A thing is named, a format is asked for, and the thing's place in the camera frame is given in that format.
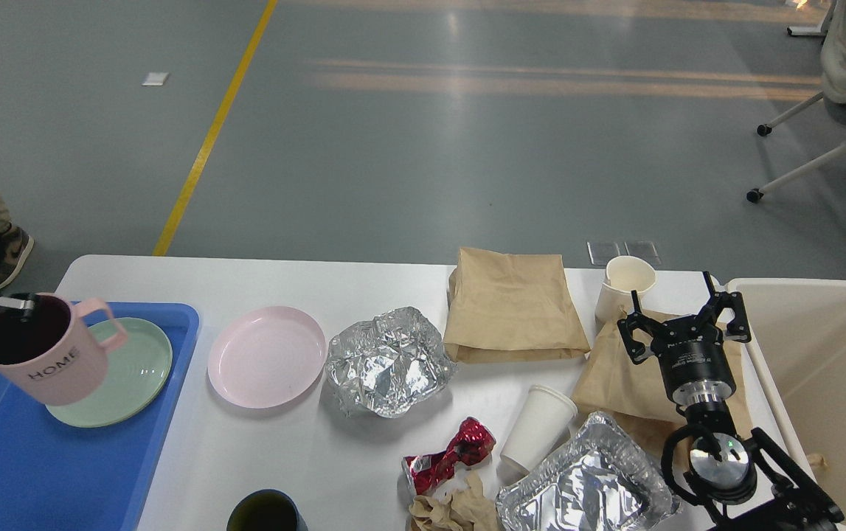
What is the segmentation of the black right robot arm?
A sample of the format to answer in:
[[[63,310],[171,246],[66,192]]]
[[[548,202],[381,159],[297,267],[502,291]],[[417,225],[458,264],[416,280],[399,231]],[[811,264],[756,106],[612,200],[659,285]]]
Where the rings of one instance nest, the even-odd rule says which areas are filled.
[[[844,513],[772,437],[753,428],[740,437],[727,400],[737,384],[727,341],[749,343],[738,292],[720,291],[704,274],[709,299],[695,313],[659,322],[637,291],[616,323],[635,365],[658,360],[665,395],[685,420],[663,444],[661,472],[683,501],[703,507],[715,530],[834,530]]]

